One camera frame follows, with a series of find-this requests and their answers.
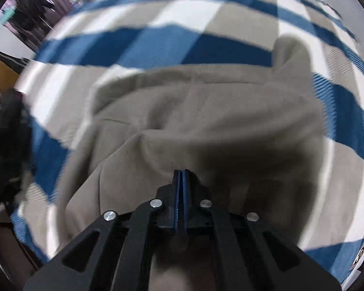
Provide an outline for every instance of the blue and white striped blanket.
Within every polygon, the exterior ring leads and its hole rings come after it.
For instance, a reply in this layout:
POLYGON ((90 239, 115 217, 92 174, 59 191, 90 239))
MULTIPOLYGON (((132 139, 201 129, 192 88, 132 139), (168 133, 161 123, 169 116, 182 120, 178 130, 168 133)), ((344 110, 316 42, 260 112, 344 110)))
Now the blue and white striped blanket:
POLYGON ((271 66, 275 40, 309 50, 326 111, 324 163, 300 248, 345 286, 364 258, 364 56, 324 0, 91 0, 47 36, 18 82, 34 117, 34 182, 12 215, 44 261, 59 244, 55 187, 111 78, 181 64, 271 66))

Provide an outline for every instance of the metal screw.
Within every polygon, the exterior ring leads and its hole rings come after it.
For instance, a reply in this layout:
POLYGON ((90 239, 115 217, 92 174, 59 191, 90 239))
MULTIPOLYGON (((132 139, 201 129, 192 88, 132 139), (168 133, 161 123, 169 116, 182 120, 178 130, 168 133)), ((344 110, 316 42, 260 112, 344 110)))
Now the metal screw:
POLYGON ((163 202, 160 199, 153 199, 150 201, 150 206, 153 208, 159 208, 162 206, 162 204, 163 204, 163 202))
POLYGON ((212 202, 208 199, 204 199, 202 200, 199 205, 202 207, 202 208, 210 208, 212 206, 212 202))
POLYGON ((114 212, 114 211, 105 212, 104 219, 107 221, 112 221, 112 220, 116 219, 116 212, 114 212))
POLYGON ((250 212, 249 214, 247 214, 247 220, 251 222, 256 222, 257 220, 259 220, 259 216, 256 212, 250 212))

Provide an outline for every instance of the wall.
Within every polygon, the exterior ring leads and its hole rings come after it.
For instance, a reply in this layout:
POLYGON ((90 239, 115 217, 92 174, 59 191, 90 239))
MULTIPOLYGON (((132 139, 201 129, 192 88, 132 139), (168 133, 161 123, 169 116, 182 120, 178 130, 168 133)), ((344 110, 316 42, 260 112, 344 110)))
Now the wall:
POLYGON ((34 58, 35 53, 0 23, 0 51, 17 58, 34 58))
POLYGON ((358 0, 326 0, 342 16, 344 25, 355 34, 364 53, 364 9, 358 0))

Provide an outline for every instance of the gray cloth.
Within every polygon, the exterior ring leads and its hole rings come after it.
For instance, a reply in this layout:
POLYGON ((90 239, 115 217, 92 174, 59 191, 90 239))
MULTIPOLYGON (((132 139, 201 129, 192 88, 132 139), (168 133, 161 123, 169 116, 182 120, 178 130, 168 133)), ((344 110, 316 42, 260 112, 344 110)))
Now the gray cloth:
POLYGON ((306 48, 276 41, 273 68, 185 65, 110 82, 68 160, 57 197, 67 244, 107 210, 154 198, 174 169, 189 169, 215 204, 257 212, 297 242, 317 188, 323 108, 306 48))

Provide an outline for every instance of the bed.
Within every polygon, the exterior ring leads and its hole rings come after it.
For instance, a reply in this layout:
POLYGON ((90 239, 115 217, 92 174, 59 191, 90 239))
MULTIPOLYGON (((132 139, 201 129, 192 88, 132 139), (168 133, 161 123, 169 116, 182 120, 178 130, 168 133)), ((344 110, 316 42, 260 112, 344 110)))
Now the bed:
POLYGON ((11 215, 44 262, 59 246, 57 181, 111 77, 180 64, 271 66, 280 36, 307 46, 325 109, 324 160, 299 247, 346 287, 364 259, 364 55, 324 0, 89 0, 47 36, 17 84, 33 116, 36 173, 11 215))

